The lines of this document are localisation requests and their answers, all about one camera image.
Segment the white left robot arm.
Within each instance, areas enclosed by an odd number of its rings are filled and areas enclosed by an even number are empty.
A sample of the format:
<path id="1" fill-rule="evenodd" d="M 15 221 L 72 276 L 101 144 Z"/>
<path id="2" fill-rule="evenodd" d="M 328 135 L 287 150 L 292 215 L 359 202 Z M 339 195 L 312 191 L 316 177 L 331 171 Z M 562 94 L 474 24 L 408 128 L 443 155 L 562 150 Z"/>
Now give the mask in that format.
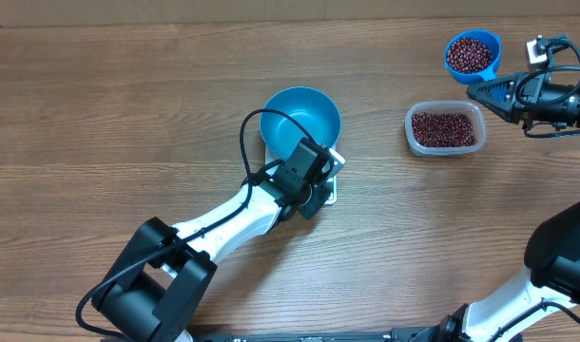
<path id="1" fill-rule="evenodd" d="M 189 341 L 194 316 L 219 263 L 295 213 L 311 218 L 329 199 L 326 183 L 344 166 L 333 148 L 300 140 L 287 160 L 247 176 L 214 210 L 169 226 L 151 218 L 134 233 L 86 301 L 121 341 Z"/>

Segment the blue plastic measuring scoop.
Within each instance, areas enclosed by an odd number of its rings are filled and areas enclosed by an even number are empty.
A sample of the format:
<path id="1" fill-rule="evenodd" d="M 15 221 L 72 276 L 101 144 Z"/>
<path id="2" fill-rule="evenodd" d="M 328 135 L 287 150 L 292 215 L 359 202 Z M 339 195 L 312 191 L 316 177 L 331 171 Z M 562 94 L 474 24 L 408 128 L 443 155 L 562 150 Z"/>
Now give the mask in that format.
<path id="1" fill-rule="evenodd" d="M 445 49 L 444 66 L 463 85 L 496 78 L 502 54 L 500 37 L 484 29 L 464 31 Z"/>

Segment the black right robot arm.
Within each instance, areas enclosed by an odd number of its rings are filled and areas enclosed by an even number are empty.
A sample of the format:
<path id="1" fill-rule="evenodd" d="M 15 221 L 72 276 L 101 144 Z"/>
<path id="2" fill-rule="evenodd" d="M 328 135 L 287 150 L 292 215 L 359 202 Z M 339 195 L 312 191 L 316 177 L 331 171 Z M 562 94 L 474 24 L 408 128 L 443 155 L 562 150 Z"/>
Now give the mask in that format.
<path id="1" fill-rule="evenodd" d="M 546 62 L 535 72 L 517 72 L 470 85 L 471 99 L 524 131 L 554 127 L 554 138 L 580 135 L 580 79 L 577 85 L 550 81 L 562 66 Z M 580 64 L 575 66 L 580 74 Z M 524 254 L 524 266 L 488 297 L 464 304 L 415 341 L 519 341 L 537 321 L 580 305 L 580 201 L 541 223 Z"/>

